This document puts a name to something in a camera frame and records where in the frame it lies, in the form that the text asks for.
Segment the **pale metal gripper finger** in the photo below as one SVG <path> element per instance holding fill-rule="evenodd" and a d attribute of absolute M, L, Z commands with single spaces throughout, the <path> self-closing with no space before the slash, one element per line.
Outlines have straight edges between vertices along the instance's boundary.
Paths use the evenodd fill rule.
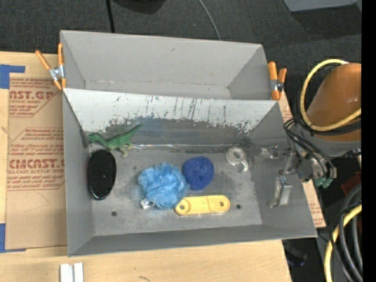
<path fill-rule="evenodd" d="M 262 146 L 255 152 L 253 166 L 259 167 L 265 160 L 279 159 L 281 152 L 278 149 L 278 145 Z"/>
<path fill-rule="evenodd" d="M 276 177 L 273 187 L 273 197 L 267 202 L 269 208 L 284 207 L 289 204 L 293 185 L 286 176 Z"/>

